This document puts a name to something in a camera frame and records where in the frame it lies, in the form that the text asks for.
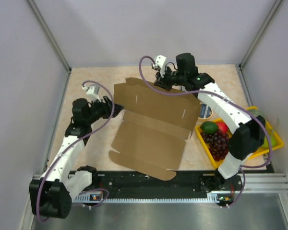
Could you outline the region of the brown cardboard box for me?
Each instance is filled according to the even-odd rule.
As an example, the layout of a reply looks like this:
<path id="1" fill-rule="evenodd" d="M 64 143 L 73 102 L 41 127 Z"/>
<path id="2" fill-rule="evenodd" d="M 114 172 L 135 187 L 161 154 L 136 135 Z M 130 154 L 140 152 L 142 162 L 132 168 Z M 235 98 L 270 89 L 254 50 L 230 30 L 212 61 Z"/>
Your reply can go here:
<path id="1" fill-rule="evenodd" d="M 169 181 L 180 167 L 201 105 L 192 94 L 178 96 L 179 90 L 172 89 L 164 95 L 156 89 L 138 78 L 114 85 L 114 101 L 124 107 L 124 115 L 108 155 L 118 165 Z"/>

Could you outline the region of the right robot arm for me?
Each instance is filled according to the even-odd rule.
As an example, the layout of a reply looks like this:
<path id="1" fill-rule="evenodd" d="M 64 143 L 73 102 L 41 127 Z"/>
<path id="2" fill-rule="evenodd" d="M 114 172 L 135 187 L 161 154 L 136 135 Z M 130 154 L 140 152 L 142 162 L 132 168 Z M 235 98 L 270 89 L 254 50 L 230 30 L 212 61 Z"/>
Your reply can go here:
<path id="1" fill-rule="evenodd" d="M 232 136 L 228 142 L 228 153 L 217 168 L 214 182 L 217 188 L 227 189 L 241 165 L 263 145 L 265 119 L 243 111 L 232 102 L 209 74 L 198 71 L 191 53 L 177 55 L 176 64 L 176 69 L 172 70 L 165 56 L 156 56 L 152 62 L 152 68 L 157 71 L 154 85 L 166 91 L 173 86 L 184 87 L 225 122 Z"/>

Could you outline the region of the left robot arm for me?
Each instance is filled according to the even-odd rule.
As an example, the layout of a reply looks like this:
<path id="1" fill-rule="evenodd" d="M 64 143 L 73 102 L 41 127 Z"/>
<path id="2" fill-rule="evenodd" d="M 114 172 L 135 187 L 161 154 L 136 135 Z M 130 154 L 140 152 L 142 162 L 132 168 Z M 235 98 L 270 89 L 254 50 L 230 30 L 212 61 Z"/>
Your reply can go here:
<path id="1" fill-rule="evenodd" d="M 70 172 L 90 136 L 95 133 L 92 124 L 101 118 L 109 121 L 123 109 L 107 96 L 91 102 L 85 98 L 73 101 L 71 122 L 61 148 L 47 170 L 29 184 L 31 209 L 38 221 L 66 218 L 73 201 L 85 188 L 94 190 L 99 186 L 94 167 L 82 166 L 73 176 Z"/>

